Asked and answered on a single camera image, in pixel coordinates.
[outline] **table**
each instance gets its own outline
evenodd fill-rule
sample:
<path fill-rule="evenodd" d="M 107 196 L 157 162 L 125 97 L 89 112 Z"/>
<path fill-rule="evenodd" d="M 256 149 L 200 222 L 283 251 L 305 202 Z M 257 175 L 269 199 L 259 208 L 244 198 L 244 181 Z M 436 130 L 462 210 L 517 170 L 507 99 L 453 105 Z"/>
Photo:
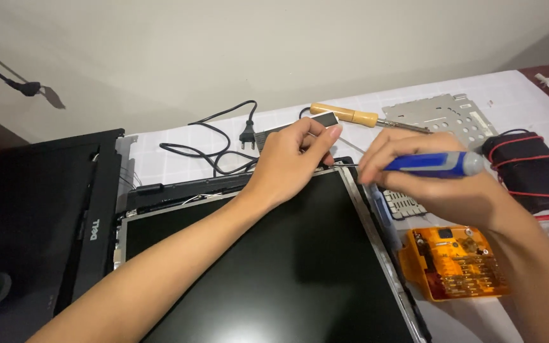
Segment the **table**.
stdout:
<path fill-rule="evenodd" d="M 402 89 L 379 91 L 356 97 L 316 101 L 357 109 L 365 112 L 383 113 L 382 108 L 417 99 L 435 97 L 441 94 L 465 93 L 474 101 L 484 115 L 499 132 L 523 128 L 536 131 L 545 138 L 549 146 L 549 97 L 524 75 L 517 71 L 466 77 L 463 79 L 417 85 Z M 286 124 L 298 118 L 300 110 L 307 105 L 298 105 L 274 111 L 259 112 L 254 115 L 255 131 L 263 131 Z M 241 150 L 238 136 L 245 128 L 248 115 L 210 122 L 231 137 L 232 150 L 258 156 L 257 150 Z M 365 150 L 380 132 L 380 128 L 367 128 L 353 123 L 342 122 L 341 137 Z M 171 184 L 193 179 L 212 177 L 212 169 L 203 159 L 191 159 L 167 152 L 158 147 L 162 142 L 193 146 L 203 152 L 222 149 L 224 137 L 202 126 L 185 126 L 156 132 L 146 132 L 133 137 L 129 158 L 134 160 L 134 170 L 142 184 Z M 361 152 L 338 141 L 332 148 L 334 157 L 351 156 L 359 161 Z M 222 170 L 232 170 L 246 163 L 240 156 L 228 154 L 220 161 Z M 400 232 L 410 227 L 446 225 L 433 215 L 424 219 L 412 217 L 396 222 Z M 522 342 L 512 319 L 504 308 L 511 310 L 511 302 L 499 299 L 471 299 L 445 301 L 433 304 L 423 299 L 420 292 L 413 290 L 419 308 L 427 321 L 433 341 L 440 342 Z"/>

